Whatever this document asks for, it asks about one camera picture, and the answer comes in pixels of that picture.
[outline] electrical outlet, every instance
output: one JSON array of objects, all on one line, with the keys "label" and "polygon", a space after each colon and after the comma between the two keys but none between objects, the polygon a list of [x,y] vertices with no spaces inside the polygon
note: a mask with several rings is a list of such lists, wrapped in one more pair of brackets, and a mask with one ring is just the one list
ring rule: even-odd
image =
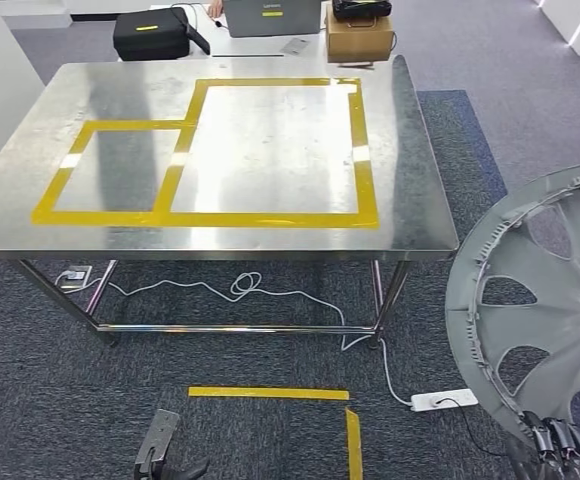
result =
[{"label": "electrical outlet", "polygon": [[83,288],[90,279],[92,271],[92,267],[90,265],[70,265],[57,285],[64,291]]},{"label": "electrical outlet", "polygon": [[412,410],[413,412],[428,412],[430,410],[443,410],[445,408],[457,408],[457,403],[452,400],[442,401],[445,398],[451,398],[462,407],[469,407],[477,405],[479,400],[469,388],[462,390],[446,390],[445,392],[421,393],[412,395]]}]

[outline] cardboard box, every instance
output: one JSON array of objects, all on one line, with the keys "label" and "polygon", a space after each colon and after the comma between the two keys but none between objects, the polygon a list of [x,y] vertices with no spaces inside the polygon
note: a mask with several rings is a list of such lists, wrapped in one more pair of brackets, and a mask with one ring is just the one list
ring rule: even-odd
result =
[{"label": "cardboard box", "polygon": [[328,5],[325,38],[330,63],[387,60],[393,41],[390,17],[339,22]]}]

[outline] stainless steel table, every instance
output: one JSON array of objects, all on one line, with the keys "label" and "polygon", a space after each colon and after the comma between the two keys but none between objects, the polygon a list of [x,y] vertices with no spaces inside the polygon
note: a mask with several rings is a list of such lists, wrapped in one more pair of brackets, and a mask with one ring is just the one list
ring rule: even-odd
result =
[{"label": "stainless steel table", "polygon": [[[62,67],[0,153],[0,258],[101,338],[112,332],[373,334],[415,260],[458,246],[402,57]],[[113,258],[85,311],[32,258]],[[361,326],[95,320],[118,260],[365,259]],[[379,261],[398,260],[384,300]]]}]

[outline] person's hand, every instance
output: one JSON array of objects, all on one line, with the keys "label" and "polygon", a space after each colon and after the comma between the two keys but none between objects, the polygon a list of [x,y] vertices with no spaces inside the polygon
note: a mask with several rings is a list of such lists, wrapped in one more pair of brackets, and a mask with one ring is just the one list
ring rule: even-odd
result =
[{"label": "person's hand", "polygon": [[212,0],[212,3],[208,7],[208,15],[210,18],[221,17],[224,13],[224,0]]}]

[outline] power strip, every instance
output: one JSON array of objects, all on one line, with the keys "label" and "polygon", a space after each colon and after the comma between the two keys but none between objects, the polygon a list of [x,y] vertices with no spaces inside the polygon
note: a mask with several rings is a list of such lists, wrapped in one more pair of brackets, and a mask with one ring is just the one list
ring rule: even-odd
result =
[{"label": "power strip", "polygon": [[457,408],[457,403],[451,400],[442,400],[452,398],[462,407],[470,407],[477,405],[479,401],[469,388],[462,390],[446,390],[445,392],[421,393],[419,395],[412,395],[413,412],[428,412],[430,410],[443,410],[445,408]]}]

